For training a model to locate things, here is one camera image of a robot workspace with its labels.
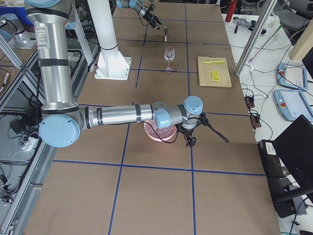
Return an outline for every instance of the white table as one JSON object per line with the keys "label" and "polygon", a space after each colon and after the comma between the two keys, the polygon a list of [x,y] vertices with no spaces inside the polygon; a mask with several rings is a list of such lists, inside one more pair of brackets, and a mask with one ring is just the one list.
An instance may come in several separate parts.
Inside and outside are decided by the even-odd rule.
{"label": "white table", "polygon": [[[233,17],[239,17],[239,18],[246,18],[247,21],[251,20],[257,20],[258,16],[243,16],[243,15],[234,15]],[[266,22],[264,28],[267,30],[267,33],[264,35],[261,35],[258,38],[258,41],[255,45],[255,47],[261,47],[263,43],[266,41],[267,38],[269,38],[275,30],[279,26],[279,19],[277,16],[271,16],[268,21]],[[231,22],[227,23],[225,22],[225,27],[229,39],[229,43],[232,45],[232,53],[234,56],[235,63],[238,63],[240,56],[242,55],[243,48],[251,35],[251,31],[249,31],[247,28],[239,27],[237,33],[234,33],[234,28],[231,26]],[[289,46],[291,43],[286,36],[283,29],[279,30],[277,34],[269,41],[269,43],[265,46],[265,48],[270,49],[278,49],[278,50],[261,50],[260,53],[253,59],[252,65],[255,70],[259,71],[270,71],[277,69],[278,64],[281,62],[288,63],[290,65],[302,65],[303,63],[301,61],[294,61],[290,60],[289,52],[292,51],[293,47]],[[254,49],[251,56],[257,51],[258,49]],[[264,120],[266,123],[268,123],[272,130],[273,130],[273,136],[271,140],[274,140],[278,135],[280,135],[290,124],[291,122],[286,121],[284,117],[281,115],[279,109],[277,108],[276,102],[274,100],[273,91],[276,89],[286,89],[284,87],[281,87],[279,85],[276,85],[277,82],[277,72],[272,71],[269,73],[261,73],[258,71],[253,71],[253,80],[255,87],[253,86],[253,80],[250,73],[250,67],[245,66],[242,73],[240,74],[240,82],[242,83],[242,88],[248,88],[253,91],[255,96],[255,110],[260,113],[262,108],[262,103],[264,102],[264,98],[261,95],[266,96],[261,91],[268,94],[268,98],[263,104],[263,109],[261,112],[261,119]],[[311,76],[308,73],[308,80],[312,80]],[[244,95],[251,95],[250,91],[243,90]],[[313,84],[309,83],[309,92],[313,94]],[[305,93],[305,97],[308,100],[309,104],[313,104],[313,97]],[[256,141],[260,141],[262,139],[269,139],[271,136],[271,130],[270,128],[261,122],[262,127],[256,129],[255,133],[255,139]],[[294,182],[294,179],[292,176],[288,177],[291,182]],[[298,226],[293,227],[293,233],[299,234],[300,230],[306,230],[313,232],[313,208],[307,209],[307,215],[300,215],[297,217],[296,221],[300,223]],[[280,230],[282,232],[288,232],[291,228],[291,221],[293,220],[294,215],[288,216],[284,219],[281,219],[279,216],[277,216],[277,220],[280,226]]]}

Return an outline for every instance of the computer monitor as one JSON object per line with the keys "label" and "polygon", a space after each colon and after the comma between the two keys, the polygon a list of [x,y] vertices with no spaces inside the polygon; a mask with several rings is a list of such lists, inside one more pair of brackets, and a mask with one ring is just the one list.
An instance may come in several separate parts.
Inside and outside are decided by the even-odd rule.
{"label": "computer monitor", "polygon": [[274,141],[276,154],[300,185],[294,190],[272,195],[274,204],[307,195],[313,202],[313,125],[300,115]]}

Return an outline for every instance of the glass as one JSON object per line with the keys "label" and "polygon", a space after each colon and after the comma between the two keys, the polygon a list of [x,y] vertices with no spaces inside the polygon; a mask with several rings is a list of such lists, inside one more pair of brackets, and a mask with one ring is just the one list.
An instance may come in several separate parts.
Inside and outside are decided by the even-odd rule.
{"label": "glass", "polygon": [[165,49],[164,58],[167,61],[167,67],[165,68],[165,71],[173,71],[172,68],[170,67],[170,63],[175,58],[175,49],[174,49],[174,47],[167,47]]}

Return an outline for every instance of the blue plastic bin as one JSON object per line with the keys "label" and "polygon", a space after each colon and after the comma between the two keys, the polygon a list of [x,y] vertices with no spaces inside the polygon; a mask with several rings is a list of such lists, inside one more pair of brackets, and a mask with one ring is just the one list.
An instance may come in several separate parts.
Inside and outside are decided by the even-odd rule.
{"label": "blue plastic bin", "polygon": [[17,15],[22,24],[32,24],[32,22],[30,22],[26,17],[25,7],[0,6],[0,15],[4,15],[7,13],[13,13]]}

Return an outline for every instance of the red cylinder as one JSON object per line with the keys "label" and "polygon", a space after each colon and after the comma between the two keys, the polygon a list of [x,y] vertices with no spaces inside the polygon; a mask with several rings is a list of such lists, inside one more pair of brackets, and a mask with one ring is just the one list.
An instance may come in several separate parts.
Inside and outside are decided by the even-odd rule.
{"label": "red cylinder", "polygon": [[230,2],[230,6],[228,8],[227,16],[226,16],[226,19],[225,19],[226,22],[230,22],[231,21],[231,17],[233,16],[233,14],[235,12],[236,5],[237,5],[237,1],[232,0]]}

